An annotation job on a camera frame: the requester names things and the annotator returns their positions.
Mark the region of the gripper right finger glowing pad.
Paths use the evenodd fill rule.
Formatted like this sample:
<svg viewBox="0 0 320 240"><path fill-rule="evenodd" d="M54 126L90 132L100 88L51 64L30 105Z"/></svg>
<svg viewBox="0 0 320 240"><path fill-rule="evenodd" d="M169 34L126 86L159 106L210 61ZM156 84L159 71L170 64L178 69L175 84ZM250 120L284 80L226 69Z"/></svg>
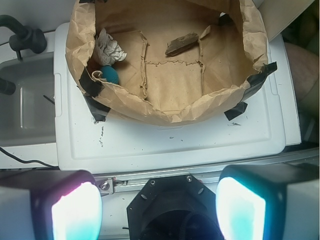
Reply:
<svg viewBox="0 0 320 240"><path fill-rule="evenodd" d="M219 177L215 207L227 240L318 240L320 168L311 163L228 165Z"/></svg>

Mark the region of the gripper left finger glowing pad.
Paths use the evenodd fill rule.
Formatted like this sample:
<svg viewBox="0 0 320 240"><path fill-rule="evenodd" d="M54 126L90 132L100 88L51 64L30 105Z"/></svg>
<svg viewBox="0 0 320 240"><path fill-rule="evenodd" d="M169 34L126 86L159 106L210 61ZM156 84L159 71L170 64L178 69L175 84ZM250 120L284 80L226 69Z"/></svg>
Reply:
<svg viewBox="0 0 320 240"><path fill-rule="evenodd" d="M2 240L96 240L102 198L86 170L0 173Z"/></svg>

